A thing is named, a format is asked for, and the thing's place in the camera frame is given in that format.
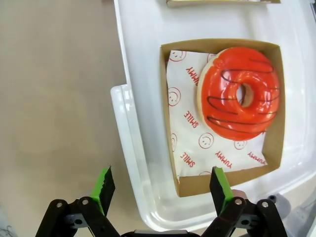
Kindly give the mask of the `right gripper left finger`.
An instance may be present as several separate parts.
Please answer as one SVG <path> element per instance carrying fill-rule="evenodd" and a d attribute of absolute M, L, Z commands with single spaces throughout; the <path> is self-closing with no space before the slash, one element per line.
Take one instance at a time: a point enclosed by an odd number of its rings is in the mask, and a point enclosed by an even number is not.
<path fill-rule="evenodd" d="M 72 203 L 54 199 L 36 233 L 37 237 L 74 237 L 79 228 L 88 228 L 94 237 L 119 237 L 107 218 L 115 191 L 111 167 L 103 169 L 89 196 Z"/>

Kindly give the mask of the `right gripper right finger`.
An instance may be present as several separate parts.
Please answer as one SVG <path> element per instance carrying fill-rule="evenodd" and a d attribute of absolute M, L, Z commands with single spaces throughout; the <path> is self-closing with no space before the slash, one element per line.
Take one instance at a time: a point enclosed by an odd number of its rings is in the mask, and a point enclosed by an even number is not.
<path fill-rule="evenodd" d="M 217 217 L 203 237 L 230 237 L 245 229 L 250 237 L 285 237 L 286 230 L 271 199 L 252 203 L 240 190 L 232 190 L 222 168 L 213 167 L 209 184 Z"/>

